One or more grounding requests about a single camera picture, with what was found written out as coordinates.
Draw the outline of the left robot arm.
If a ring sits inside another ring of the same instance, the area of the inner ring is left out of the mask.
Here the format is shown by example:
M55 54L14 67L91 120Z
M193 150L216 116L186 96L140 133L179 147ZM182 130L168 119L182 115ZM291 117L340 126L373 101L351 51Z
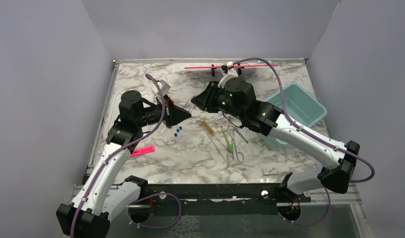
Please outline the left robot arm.
M119 116L108 132L103 153L81 191L70 204L61 204L56 212L63 233L72 238L104 238L111 222L132 202L147 200L146 181L122 183L110 188L124 163L131 157L137 144L150 134L143 127L178 125L191 118L191 113L168 97L154 104L141 93L130 90L121 95Z

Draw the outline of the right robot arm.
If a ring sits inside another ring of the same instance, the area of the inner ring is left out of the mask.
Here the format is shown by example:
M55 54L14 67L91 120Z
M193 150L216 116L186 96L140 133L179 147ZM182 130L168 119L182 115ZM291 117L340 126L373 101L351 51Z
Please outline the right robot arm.
M228 80L224 87L211 81L191 102L209 113L229 114L249 130L285 141L321 164L304 172L289 173L278 189L283 201L290 202L306 191L322 187L335 193L347 192L360 149L356 142L332 140L287 118L280 107L257 100L252 84L239 77Z

